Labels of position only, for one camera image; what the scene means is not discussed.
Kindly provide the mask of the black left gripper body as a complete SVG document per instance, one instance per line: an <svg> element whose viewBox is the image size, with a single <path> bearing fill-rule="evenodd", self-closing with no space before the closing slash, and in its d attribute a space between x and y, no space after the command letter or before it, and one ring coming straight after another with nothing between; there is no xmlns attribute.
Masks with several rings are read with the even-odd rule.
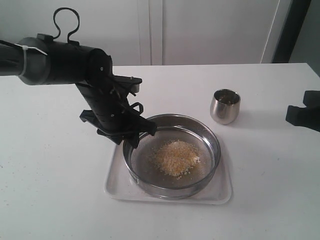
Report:
<svg viewBox="0 0 320 240"><path fill-rule="evenodd" d="M97 128L97 134L105 136L119 145L125 135L139 132L144 107L141 103L129 104L117 89L117 82L107 80L100 87L89 85L86 81L76 84L90 110L83 110L80 119Z"/></svg>

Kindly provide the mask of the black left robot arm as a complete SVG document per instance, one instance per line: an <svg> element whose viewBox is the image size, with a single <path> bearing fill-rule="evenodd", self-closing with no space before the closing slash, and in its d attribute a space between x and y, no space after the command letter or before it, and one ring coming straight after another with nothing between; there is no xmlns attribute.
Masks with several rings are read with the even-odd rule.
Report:
<svg viewBox="0 0 320 240"><path fill-rule="evenodd" d="M142 116L143 105L128 101L142 79L115 75L112 58L102 49L58 42L46 34L17 44L2 40L0 74L16 76L29 86L74 84L89 105L80 119L116 144L126 141L136 148L141 133L156 133L156 124Z"/></svg>

